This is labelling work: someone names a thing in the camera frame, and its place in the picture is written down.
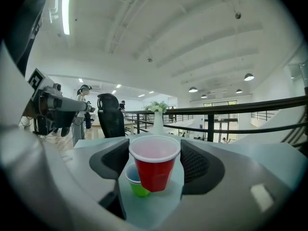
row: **fluorescent light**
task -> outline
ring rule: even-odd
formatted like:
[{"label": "fluorescent light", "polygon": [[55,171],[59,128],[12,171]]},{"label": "fluorescent light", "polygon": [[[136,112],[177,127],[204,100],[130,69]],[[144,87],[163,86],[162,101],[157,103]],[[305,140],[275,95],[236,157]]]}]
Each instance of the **fluorescent light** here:
[{"label": "fluorescent light", "polygon": [[62,23],[64,34],[69,35],[69,0],[62,0]]}]

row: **red plastic cup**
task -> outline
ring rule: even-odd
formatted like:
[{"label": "red plastic cup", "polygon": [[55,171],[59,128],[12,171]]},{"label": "red plastic cup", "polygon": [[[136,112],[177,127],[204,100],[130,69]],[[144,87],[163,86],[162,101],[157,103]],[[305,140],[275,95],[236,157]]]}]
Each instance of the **red plastic cup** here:
[{"label": "red plastic cup", "polygon": [[143,136],[130,143],[129,152],[135,158],[142,187],[154,193],[166,188],[180,143],[166,136]]}]

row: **white vase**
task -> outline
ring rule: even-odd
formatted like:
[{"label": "white vase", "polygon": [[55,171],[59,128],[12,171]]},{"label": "white vase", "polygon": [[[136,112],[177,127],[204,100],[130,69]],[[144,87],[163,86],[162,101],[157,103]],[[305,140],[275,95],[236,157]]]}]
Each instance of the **white vase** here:
[{"label": "white vase", "polygon": [[154,112],[154,126],[153,126],[153,134],[161,135],[163,134],[164,124],[163,124],[163,112]]}]

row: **black office chair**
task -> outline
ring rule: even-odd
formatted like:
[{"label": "black office chair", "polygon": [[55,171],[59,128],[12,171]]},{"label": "black office chair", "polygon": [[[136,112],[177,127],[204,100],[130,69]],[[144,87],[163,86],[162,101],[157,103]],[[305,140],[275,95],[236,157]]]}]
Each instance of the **black office chair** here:
[{"label": "black office chair", "polygon": [[110,94],[97,96],[98,118],[105,138],[125,136],[124,117],[119,110],[119,101]]}]

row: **stacked cups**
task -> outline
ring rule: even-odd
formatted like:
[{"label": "stacked cups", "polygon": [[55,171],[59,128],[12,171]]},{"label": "stacked cups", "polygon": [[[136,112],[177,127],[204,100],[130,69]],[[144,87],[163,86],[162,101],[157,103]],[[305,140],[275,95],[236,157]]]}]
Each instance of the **stacked cups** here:
[{"label": "stacked cups", "polygon": [[129,152],[135,158],[142,187],[159,192],[170,179],[180,143],[165,136],[143,136],[130,143]]},{"label": "stacked cups", "polygon": [[145,197],[149,195],[150,192],[141,186],[135,164],[131,164],[126,168],[125,176],[126,179],[129,181],[130,187],[135,195],[137,195],[138,197]]}]

